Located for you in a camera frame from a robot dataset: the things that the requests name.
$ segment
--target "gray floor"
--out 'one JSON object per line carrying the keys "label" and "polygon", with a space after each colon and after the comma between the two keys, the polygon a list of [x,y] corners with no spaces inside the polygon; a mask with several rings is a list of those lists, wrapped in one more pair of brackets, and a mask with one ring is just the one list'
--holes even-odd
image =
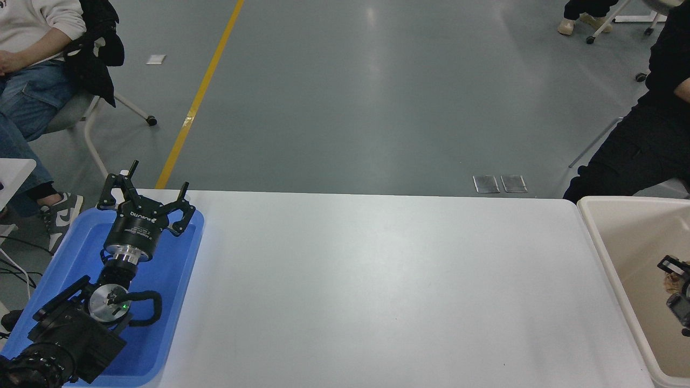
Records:
{"label": "gray floor", "polygon": [[[152,188],[235,2],[113,3],[127,59],[112,78],[159,125],[107,108],[95,142],[113,172],[139,159],[135,184]],[[658,36],[617,24],[586,45],[589,26],[555,31],[563,4],[247,0],[168,187],[480,196],[473,175],[521,174],[528,193],[493,196],[560,197],[575,175],[570,161],[645,92],[633,76]],[[147,66],[151,54],[168,56]],[[58,188],[95,203],[102,179],[79,131],[34,147]],[[11,220],[15,237],[46,243],[37,220]],[[3,247],[28,268],[48,263]],[[3,277],[0,300],[20,307],[21,285]]]}

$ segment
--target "white desk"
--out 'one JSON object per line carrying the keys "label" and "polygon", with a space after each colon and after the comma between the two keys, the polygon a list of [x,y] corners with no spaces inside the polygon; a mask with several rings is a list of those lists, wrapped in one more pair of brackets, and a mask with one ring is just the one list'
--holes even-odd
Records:
{"label": "white desk", "polygon": [[36,161],[33,159],[0,158],[0,182],[5,186],[0,190],[0,209],[10,201],[34,168]]}
{"label": "white desk", "polygon": [[652,387],[569,202],[189,197],[204,236],[154,386]]}

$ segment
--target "white bin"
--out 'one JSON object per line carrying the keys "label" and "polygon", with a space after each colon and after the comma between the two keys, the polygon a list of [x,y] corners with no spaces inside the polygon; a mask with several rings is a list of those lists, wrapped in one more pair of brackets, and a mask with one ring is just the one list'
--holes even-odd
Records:
{"label": "white bin", "polygon": [[690,387],[690,338],[666,307],[657,264],[665,255],[690,261],[690,201],[586,197],[585,224],[657,387]]}

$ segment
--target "black shirt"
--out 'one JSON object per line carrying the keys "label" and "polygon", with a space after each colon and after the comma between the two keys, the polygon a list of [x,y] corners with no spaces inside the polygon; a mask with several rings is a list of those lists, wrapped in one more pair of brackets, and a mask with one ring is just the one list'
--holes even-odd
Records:
{"label": "black shirt", "polygon": [[638,103],[651,105],[690,124],[690,104],[673,90],[690,78],[690,1],[671,9],[649,57],[649,92]]}

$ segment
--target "robotic arm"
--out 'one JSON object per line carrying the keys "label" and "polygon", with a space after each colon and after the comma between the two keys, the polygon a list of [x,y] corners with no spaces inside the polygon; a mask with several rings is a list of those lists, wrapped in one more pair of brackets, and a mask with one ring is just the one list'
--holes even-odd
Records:
{"label": "robotic arm", "polygon": [[[121,189],[124,202],[103,244],[98,280],[90,283],[83,276],[33,315],[38,322],[28,335],[33,344],[11,360],[0,356],[0,388],[58,388],[80,378],[92,383],[125,347],[119,334],[127,326],[148,326],[160,318],[160,294],[128,292],[130,283],[137,265],[153,259],[164,229],[182,234],[195,207],[184,199],[187,182],[169,204],[139,195],[131,182],[137,165],[134,161],[126,175],[110,174],[103,187],[99,210],[115,208],[114,188]],[[178,210],[182,218],[170,224],[168,216]],[[130,304],[142,300],[152,300],[153,316],[134,320]]]}
{"label": "robotic arm", "polygon": [[681,333],[690,337],[690,265],[671,256],[666,256],[657,267],[666,273],[678,276],[683,281],[680,292],[671,295],[666,301],[666,305],[684,327]]}

